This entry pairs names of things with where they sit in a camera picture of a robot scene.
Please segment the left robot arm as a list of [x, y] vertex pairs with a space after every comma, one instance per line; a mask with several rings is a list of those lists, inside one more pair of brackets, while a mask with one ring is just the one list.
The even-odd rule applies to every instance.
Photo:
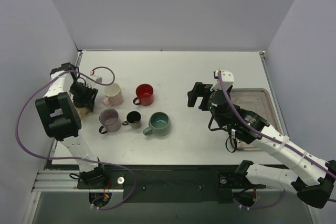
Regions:
[[59, 141], [79, 166], [78, 180], [96, 188], [104, 187], [108, 175], [102, 164], [80, 135], [82, 128], [78, 109], [93, 112], [98, 90], [78, 81], [77, 68], [64, 63], [50, 72], [54, 82], [35, 106], [46, 134]]

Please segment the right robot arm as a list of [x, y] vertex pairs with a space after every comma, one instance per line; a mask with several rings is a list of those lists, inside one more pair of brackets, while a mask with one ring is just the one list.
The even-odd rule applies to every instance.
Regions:
[[335, 161], [318, 158], [294, 144], [286, 135], [257, 113], [232, 103], [231, 89], [213, 90], [212, 85], [196, 82], [187, 93], [189, 107], [201, 97], [202, 111], [210, 111], [216, 130], [228, 133], [230, 140], [240, 140], [256, 147], [286, 166], [273, 168], [242, 161], [235, 173], [241, 187], [265, 185], [295, 194], [305, 204], [322, 209], [331, 201], [335, 183]]

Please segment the pink ceramic mug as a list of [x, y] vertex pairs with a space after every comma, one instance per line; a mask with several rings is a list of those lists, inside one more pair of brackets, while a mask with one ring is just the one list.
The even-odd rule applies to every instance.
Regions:
[[119, 106], [123, 103], [123, 94], [121, 87], [117, 83], [113, 83], [104, 88], [105, 98], [102, 101], [104, 106]]

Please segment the green glazed mug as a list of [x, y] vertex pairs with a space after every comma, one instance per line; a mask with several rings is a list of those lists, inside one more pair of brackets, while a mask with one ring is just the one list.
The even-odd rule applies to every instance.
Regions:
[[171, 130], [171, 120], [164, 112], [155, 112], [149, 118], [149, 125], [143, 130], [143, 135], [166, 136]]

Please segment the lilac ceramic mug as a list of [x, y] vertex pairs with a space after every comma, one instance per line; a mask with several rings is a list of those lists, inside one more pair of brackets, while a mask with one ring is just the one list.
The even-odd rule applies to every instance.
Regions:
[[116, 132], [122, 126], [119, 114], [115, 109], [103, 110], [99, 115], [99, 121], [101, 123], [100, 134]]

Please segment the red enamel mug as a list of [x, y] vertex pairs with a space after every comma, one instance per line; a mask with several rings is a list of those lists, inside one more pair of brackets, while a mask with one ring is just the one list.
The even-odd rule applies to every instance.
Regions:
[[150, 84], [139, 85], [136, 90], [136, 97], [133, 99], [134, 105], [149, 106], [154, 102], [154, 90]]

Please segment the brown speckled mug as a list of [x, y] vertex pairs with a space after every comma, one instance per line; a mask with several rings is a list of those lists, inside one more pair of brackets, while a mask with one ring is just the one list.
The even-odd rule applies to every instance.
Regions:
[[138, 111], [131, 111], [127, 114], [126, 120], [122, 122], [123, 126], [131, 126], [133, 129], [141, 127], [141, 114]]

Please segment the beige ceramic mug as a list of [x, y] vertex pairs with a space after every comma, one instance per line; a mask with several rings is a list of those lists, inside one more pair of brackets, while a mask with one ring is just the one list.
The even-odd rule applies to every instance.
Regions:
[[76, 111], [77, 111], [77, 113], [78, 113], [79, 118], [80, 118], [81, 121], [86, 116], [88, 116], [88, 115], [90, 115], [92, 113], [88, 108], [86, 108], [86, 107], [84, 107], [84, 106], [82, 106], [82, 105], [80, 105], [80, 104], [78, 104], [76, 102], [74, 102], [74, 106], [76, 108]]

